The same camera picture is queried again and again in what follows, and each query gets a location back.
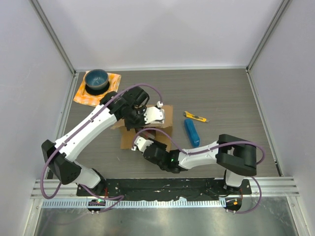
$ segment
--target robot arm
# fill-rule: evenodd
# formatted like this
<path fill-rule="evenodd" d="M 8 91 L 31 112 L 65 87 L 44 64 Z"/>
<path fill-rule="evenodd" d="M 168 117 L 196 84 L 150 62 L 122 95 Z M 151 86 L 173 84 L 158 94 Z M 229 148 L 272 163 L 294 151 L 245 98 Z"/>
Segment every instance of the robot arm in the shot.
<path fill-rule="evenodd" d="M 203 147 L 167 152 L 165 144 L 138 136 L 134 142 L 134 150 L 140 150 L 146 160 L 162 170 L 176 174 L 196 166 L 219 164 L 226 168 L 225 185 L 238 188 L 244 177 L 256 175 L 256 147 L 239 144 L 213 149 L 220 144 L 236 141 L 246 140 L 223 134 L 218 141 Z"/>
<path fill-rule="evenodd" d="M 54 143 L 46 140 L 42 144 L 45 161 L 48 160 L 57 147 L 65 144 L 48 166 L 62 184 L 71 182 L 83 184 L 95 194 L 101 194 L 106 187 L 105 179 L 96 170 L 89 169 L 76 162 L 80 152 L 102 131 L 122 118 L 125 119 L 127 129 L 164 121 L 164 112 L 161 108 L 158 106 L 146 107 L 149 95 L 140 87 L 125 92 L 104 109 L 104 104 L 116 94 L 116 92 L 108 93 L 100 101 L 100 104 L 69 133 Z M 70 142 L 67 142 L 70 136 L 73 136 L 73 138 Z"/>

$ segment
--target blue case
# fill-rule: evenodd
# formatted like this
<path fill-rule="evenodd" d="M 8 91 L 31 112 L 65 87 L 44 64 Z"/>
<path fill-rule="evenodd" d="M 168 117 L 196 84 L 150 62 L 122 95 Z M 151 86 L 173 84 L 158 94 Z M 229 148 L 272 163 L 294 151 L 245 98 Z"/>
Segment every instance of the blue case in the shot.
<path fill-rule="evenodd" d="M 196 148 L 200 145 L 200 138 L 191 119 L 184 120 L 186 133 L 189 137 L 191 145 Z"/>

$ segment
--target blue bowl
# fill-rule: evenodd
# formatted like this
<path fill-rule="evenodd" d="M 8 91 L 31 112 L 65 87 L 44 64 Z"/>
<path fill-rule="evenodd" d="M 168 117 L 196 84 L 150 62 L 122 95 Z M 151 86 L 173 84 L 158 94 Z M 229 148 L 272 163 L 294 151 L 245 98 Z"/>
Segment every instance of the blue bowl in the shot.
<path fill-rule="evenodd" d="M 108 83 L 108 74 L 104 70 L 91 70 L 85 76 L 85 84 L 93 90 L 101 90 Z"/>

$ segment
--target white panel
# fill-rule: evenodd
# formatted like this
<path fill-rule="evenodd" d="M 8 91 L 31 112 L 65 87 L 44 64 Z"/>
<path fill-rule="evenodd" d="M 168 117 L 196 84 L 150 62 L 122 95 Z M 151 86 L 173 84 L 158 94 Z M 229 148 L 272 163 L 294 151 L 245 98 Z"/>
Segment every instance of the white panel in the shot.
<path fill-rule="evenodd" d="M 0 231 L 22 235 L 71 75 L 27 0 L 0 1 Z"/>
<path fill-rule="evenodd" d="M 281 0 L 40 0 L 76 69 L 247 66 Z"/>
<path fill-rule="evenodd" d="M 252 74 L 281 168 L 315 225 L 315 1 L 294 0 Z"/>

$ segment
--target gray wooden table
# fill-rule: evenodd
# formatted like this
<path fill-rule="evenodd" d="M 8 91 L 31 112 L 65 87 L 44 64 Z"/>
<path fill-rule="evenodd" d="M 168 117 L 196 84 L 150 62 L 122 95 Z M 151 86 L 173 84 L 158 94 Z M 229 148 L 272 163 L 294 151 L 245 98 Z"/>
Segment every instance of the gray wooden table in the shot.
<path fill-rule="evenodd" d="M 191 148 L 184 129 L 183 111 L 203 116 L 209 123 L 194 121 L 200 146 L 218 139 L 220 134 L 230 134 L 257 142 L 266 149 L 265 161 L 258 166 L 260 177 L 278 176 L 266 134 L 258 113 L 250 84 L 244 69 L 212 70 L 158 70 L 120 71 L 119 90 L 136 83 L 156 86 L 163 95 L 164 104 L 174 106 L 173 138 L 183 148 Z M 82 82 L 83 73 L 77 83 Z M 150 88 L 149 104 L 155 104 L 158 96 Z M 82 121 L 93 107 L 72 102 L 66 132 Z M 140 152 L 120 149 L 119 130 L 107 129 L 95 138 L 79 155 L 78 161 L 97 169 L 104 177 L 153 178 L 153 177 L 222 177 L 224 168 L 208 165 L 193 168 L 180 174 L 164 172 L 145 160 Z"/>

